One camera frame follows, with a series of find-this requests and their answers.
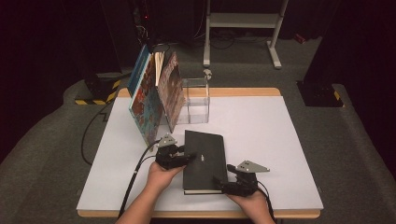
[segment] standing book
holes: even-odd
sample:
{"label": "standing book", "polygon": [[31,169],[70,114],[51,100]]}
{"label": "standing book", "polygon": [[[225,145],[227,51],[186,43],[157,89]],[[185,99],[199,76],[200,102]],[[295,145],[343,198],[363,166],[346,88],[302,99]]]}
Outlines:
{"label": "standing book", "polygon": [[214,178],[228,182],[223,137],[186,130],[184,153],[195,154],[183,170],[184,194],[220,194]]}
{"label": "standing book", "polygon": [[178,69],[178,59],[175,52],[172,53],[168,64],[163,68],[161,75],[157,77],[156,87],[163,103],[163,110],[172,133],[177,125],[177,119],[181,108],[185,103],[183,83]]}
{"label": "standing book", "polygon": [[[160,99],[161,94],[158,89],[170,89],[163,86],[170,85],[167,82],[156,85],[162,71],[163,53],[149,53],[147,46],[144,46],[140,51],[127,86],[132,98],[129,110],[147,145],[156,140],[164,112],[163,101]],[[168,125],[172,132],[175,126],[171,126],[170,123]]]}

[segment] white metal stand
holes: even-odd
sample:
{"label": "white metal stand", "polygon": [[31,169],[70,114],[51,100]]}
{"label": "white metal stand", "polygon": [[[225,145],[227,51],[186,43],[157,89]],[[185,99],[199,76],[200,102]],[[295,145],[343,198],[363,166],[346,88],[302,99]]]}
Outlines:
{"label": "white metal stand", "polygon": [[204,48],[204,67],[210,65],[210,28],[211,27],[237,27],[237,28],[273,28],[274,33],[267,46],[276,69],[282,65],[277,57],[275,44],[279,30],[285,16],[289,0],[283,0],[279,13],[275,14],[246,14],[246,13],[210,13],[210,0],[207,0],[206,33]]}

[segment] black curtain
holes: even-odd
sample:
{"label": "black curtain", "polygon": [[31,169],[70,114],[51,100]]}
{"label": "black curtain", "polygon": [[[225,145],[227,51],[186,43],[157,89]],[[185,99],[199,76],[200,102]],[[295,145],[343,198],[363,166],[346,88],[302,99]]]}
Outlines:
{"label": "black curtain", "polygon": [[338,0],[289,0],[279,38],[292,39],[296,34],[304,39],[324,36]]}
{"label": "black curtain", "polygon": [[375,148],[396,176],[394,5],[393,0],[340,1],[304,83],[345,86]]}
{"label": "black curtain", "polygon": [[0,162],[39,120],[63,104],[81,79],[57,31],[59,2],[8,1],[0,6]]}

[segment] black cable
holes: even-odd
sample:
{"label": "black cable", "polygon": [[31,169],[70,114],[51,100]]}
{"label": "black cable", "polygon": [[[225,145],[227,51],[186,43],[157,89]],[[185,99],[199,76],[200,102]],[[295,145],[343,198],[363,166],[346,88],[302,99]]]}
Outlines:
{"label": "black cable", "polygon": [[223,48],[216,47],[216,46],[213,44],[213,41],[210,42],[210,46],[211,46],[212,48],[214,48],[214,49],[228,49],[228,48],[230,48],[230,47],[233,45],[234,42],[235,42],[235,38],[231,37],[231,44],[229,44],[229,45],[226,46],[226,47],[223,47]]}
{"label": "black cable", "polygon": [[92,122],[96,119],[96,117],[98,117],[99,115],[105,115],[103,118],[103,121],[107,121],[106,115],[107,113],[102,113],[109,105],[111,105],[113,103],[113,101],[107,103],[102,109],[99,110],[99,112],[97,112],[95,114],[95,116],[93,116],[93,118],[91,119],[90,123],[88,123],[87,127],[85,128],[84,134],[82,135],[82,139],[81,139],[81,146],[80,146],[80,152],[81,152],[81,157],[82,159],[89,164],[90,166],[92,166],[92,162],[88,161],[87,158],[85,158],[84,155],[84,140],[85,140],[85,135],[87,134],[88,129],[90,128]]}
{"label": "black cable", "polygon": [[132,175],[131,181],[129,182],[128,189],[127,189],[126,192],[125,192],[125,196],[124,196],[124,199],[123,199],[123,201],[122,201],[122,205],[121,205],[121,208],[120,208],[120,212],[119,212],[119,217],[118,217],[118,218],[120,218],[120,217],[122,216],[122,214],[124,213],[125,205],[126,205],[126,202],[128,201],[129,193],[131,192],[132,185],[134,184],[134,180],[136,179],[137,172],[139,172],[140,166],[142,165],[143,161],[145,161],[145,160],[147,159],[147,158],[146,158],[146,159],[143,160],[143,158],[146,156],[146,153],[147,153],[155,144],[157,144],[157,143],[159,143],[159,142],[160,142],[160,140],[156,140],[156,141],[154,141],[153,143],[151,143],[150,145],[148,145],[148,147],[146,148],[146,150],[143,152],[143,155],[142,155],[142,157],[140,158],[139,162],[137,163],[136,168],[134,168],[134,174]]}
{"label": "black cable", "polygon": [[246,39],[242,39],[242,38],[236,38],[235,42],[236,43],[246,43],[246,44],[256,44],[256,43],[261,43],[261,42],[266,42],[269,39],[269,37],[265,37],[262,40],[259,40],[258,37],[255,37],[252,40],[246,40]]}
{"label": "black cable", "polygon": [[258,181],[258,182],[262,185],[262,187],[263,187],[263,188],[265,189],[265,191],[266,191],[266,193],[265,193],[262,189],[258,188],[258,190],[264,195],[265,200],[267,201],[268,210],[269,210],[269,212],[270,212],[270,216],[271,216],[272,220],[273,220],[274,222],[276,222],[276,219],[275,219],[275,216],[274,216],[274,209],[273,209],[272,204],[271,204],[270,194],[269,194],[269,192],[268,192],[268,189],[264,186],[264,184],[263,184],[262,182],[260,182],[260,181]]}
{"label": "black cable", "polygon": [[201,17],[201,23],[200,23],[200,25],[199,25],[199,28],[198,28],[197,32],[196,32],[195,35],[194,35],[194,39],[198,36],[198,34],[199,34],[199,32],[201,31],[201,28],[203,27],[203,24],[204,24],[204,17],[205,17],[205,14],[206,14],[205,2],[206,2],[206,0],[204,0],[203,3],[202,3],[202,17]]}
{"label": "black cable", "polygon": [[143,164],[143,162],[145,162],[146,159],[150,159],[150,158],[153,158],[153,157],[155,157],[155,156],[146,157],[144,160],[142,160],[142,162],[140,164]]}

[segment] cable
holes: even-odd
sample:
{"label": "cable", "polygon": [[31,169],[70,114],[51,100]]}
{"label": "cable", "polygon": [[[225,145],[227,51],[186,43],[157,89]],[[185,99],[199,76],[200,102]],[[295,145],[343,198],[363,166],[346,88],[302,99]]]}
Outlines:
{"label": "cable", "polygon": [[265,189],[265,191],[266,191],[266,193],[265,193],[262,189],[258,188],[258,190],[264,195],[265,200],[267,201],[268,210],[269,210],[269,212],[270,212],[270,216],[271,216],[272,220],[273,220],[274,222],[276,222],[276,219],[275,219],[275,217],[274,217],[274,209],[273,209],[272,204],[271,204],[270,194],[269,194],[269,192],[268,192],[268,189],[264,186],[264,184],[263,184],[262,182],[260,182],[260,181],[258,181],[258,182],[262,185],[262,187],[263,187],[263,188]]}
{"label": "cable", "polygon": [[96,117],[98,117],[99,115],[105,115],[103,118],[103,122],[107,122],[107,118],[106,115],[107,113],[102,113],[102,111],[104,111],[109,105],[111,105],[114,102],[114,100],[112,100],[111,102],[107,103],[102,109],[99,110],[99,112],[97,112],[95,114],[95,116],[93,116],[93,118],[91,119],[90,123],[88,123],[87,127],[85,128],[84,134],[82,135],[82,139],[81,139],[81,146],[80,146],[80,152],[81,152],[81,157],[82,159],[89,164],[90,166],[92,166],[92,162],[88,161],[87,158],[85,158],[84,155],[84,140],[85,140],[85,135],[87,134],[88,129],[90,128],[92,122],[96,119]]}
{"label": "cable", "polygon": [[202,24],[204,23],[204,17],[205,17],[205,2],[206,0],[203,1],[202,3],[202,17],[201,17],[201,23],[199,24],[199,28],[197,30],[197,33],[194,35],[194,39],[198,36],[199,32],[201,31]]}
{"label": "cable", "polygon": [[201,34],[201,35],[196,36],[196,37],[194,38],[194,40],[198,40],[199,38],[203,37],[204,35],[206,35],[206,33],[203,33],[203,34]]}
{"label": "cable", "polygon": [[128,189],[127,189],[126,192],[125,192],[125,196],[124,196],[124,199],[123,199],[123,201],[122,201],[122,205],[121,205],[121,208],[120,208],[120,212],[119,212],[119,217],[118,217],[118,218],[120,218],[120,217],[122,216],[122,214],[124,213],[125,205],[126,205],[126,202],[128,201],[129,193],[131,192],[132,185],[134,184],[134,180],[136,179],[137,172],[139,172],[140,166],[142,165],[143,161],[145,161],[145,160],[147,159],[147,158],[146,158],[146,159],[143,160],[143,158],[146,156],[146,153],[147,153],[155,144],[157,144],[157,143],[159,143],[159,142],[160,142],[160,140],[156,140],[156,141],[154,141],[153,143],[151,143],[150,145],[148,145],[148,147],[146,148],[146,150],[143,152],[142,157],[140,157],[140,160],[139,160],[139,162],[137,163],[136,168],[134,168],[134,174],[132,175],[131,181],[129,182]]}
{"label": "cable", "polygon": [[233,45],[234,42],[235,42],[235,38],[231,37],[231,44],[224,48],[216,47],[215,45],[213,45],[212,41],[210,42],[210,46],[213,47],[214,49],[228,49]]}
{"label": "cable", "polygon": [[146,29],[144,26],[142,26],[142,25],[136,25],[136,28],[142,28],[142,29],[143,29],[143,34],[142,34],[142,36],[143,36],[144,34],[146,34],[146,38],[149,38],[149,33],[148,33],[147,29]]}
{"label": "cable", "polygon": [[244,39],[240,39],[240,38],[236,38],[235,42],[236,43],[246,43],[246,44],[255,44],[255,43],[260,43],[260,42],[265,42],[269,39],[269,37],[265,37],[262,40],[259,40],[259,38],[256,36],[254,39],[252,40],[244,40]]}
{"label": "cable", "polygon": [[144,162],[146,159],[150,159],[150,158],[153,158],[153,157],[155,157],[155,156],[146,157],[144,160],[142,160],[142,162],[141,162],[140,164],[143,164],[143,162]]}

